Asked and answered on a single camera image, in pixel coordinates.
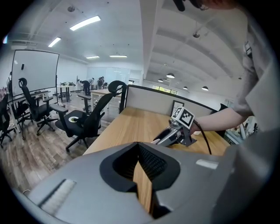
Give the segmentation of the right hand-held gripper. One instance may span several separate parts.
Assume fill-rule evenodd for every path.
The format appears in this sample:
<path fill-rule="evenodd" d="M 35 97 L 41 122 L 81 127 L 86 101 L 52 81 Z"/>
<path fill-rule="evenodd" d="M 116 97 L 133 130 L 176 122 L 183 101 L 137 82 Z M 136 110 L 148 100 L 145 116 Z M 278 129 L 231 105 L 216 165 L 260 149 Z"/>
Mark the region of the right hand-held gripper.
<path fill-rule="evenodd" d="M 164 129 L 153 141 L 157 145 L 170 146 L 176 142 L 188 147 L 195 143 L 196 140 L 191 137 L 190 129 L 195 116 L 185 107 L 178 107 L 170 119 L 170 128 Z"/>

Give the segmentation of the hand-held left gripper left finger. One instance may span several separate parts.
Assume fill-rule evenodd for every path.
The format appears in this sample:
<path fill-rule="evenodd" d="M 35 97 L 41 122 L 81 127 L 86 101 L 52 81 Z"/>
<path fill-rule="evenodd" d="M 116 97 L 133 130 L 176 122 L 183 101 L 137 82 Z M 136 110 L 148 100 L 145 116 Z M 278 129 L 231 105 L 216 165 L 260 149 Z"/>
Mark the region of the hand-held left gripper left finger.
<path fill-rule="evenodd" d="M 109 155 L 128 144 L 86 154 L 73 159 L 42 180 L 28 195 L 40 203 L 64 179 L 75 182 L 54 217 L 70 224 L 146 224 L 151 216 L 145 211 L 134 192 L 119 192 L 101 177 L 99 167 Z"/>

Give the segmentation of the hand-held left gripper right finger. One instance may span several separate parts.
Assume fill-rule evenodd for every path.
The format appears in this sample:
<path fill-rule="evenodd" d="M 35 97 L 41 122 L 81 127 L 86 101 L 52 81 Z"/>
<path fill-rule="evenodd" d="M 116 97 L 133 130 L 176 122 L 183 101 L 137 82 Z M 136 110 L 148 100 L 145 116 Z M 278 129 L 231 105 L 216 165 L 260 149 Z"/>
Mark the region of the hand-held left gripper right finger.
<path fill-rule="evenodd" d="M 234 172 L 234 150 L 223 156 L 174 150 L 140 143 L 156 164 L 153 174 L 153 224 L 214 224 L 216 205 Z"/>

